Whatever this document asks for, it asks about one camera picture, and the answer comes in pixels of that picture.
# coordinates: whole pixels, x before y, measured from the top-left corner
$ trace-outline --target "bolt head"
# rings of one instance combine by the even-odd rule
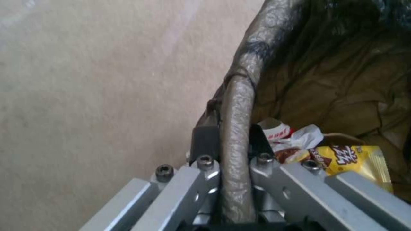
[[[273,157],[270,153],[259,153],[257,156],[257,164],[268,164],[271,163],[273,161]]]
[[[155,176],[159,182],[169,182],[174,176],[174,169],[169,164],[162,164],[155,170]]]
[[[312,172],[313,174],[318,174],[321,170],[320,165],[311,159],[306,159],[301,162],[301,165],[308,171]]]
[[[214,159],[210,155],[201,155],[197,158],[197,166],[200,170],[211,170],[214,166]]]

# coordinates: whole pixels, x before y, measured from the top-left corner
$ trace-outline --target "wrinkled plastic wrap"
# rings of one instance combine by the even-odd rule
[[[213,106],[198,122],[221,119],[221,197],[227,222],[255,219],[246,158],[250,121],[273,117],[296,129],[313,123],[324,132],[371,137],[370,145],[403,147],[410,128],[405,85],[411,49],[404,36],[410,25],[411,3],[405,0],[264,2]],[[378,69],[384,62],[390,64]],[[370,78],[357,78],[364,73]],[[361,80],[355,83],[359,90],[353,91],[356,79]],[[330,108],[337,111],[324,111]],[[343,112],[351,120],[342,122]],[[384,154],[392,150],[381,149]],[[385,158],[389,168],[401,168],[395,179],[407,178],[409,162],[398,155]]]

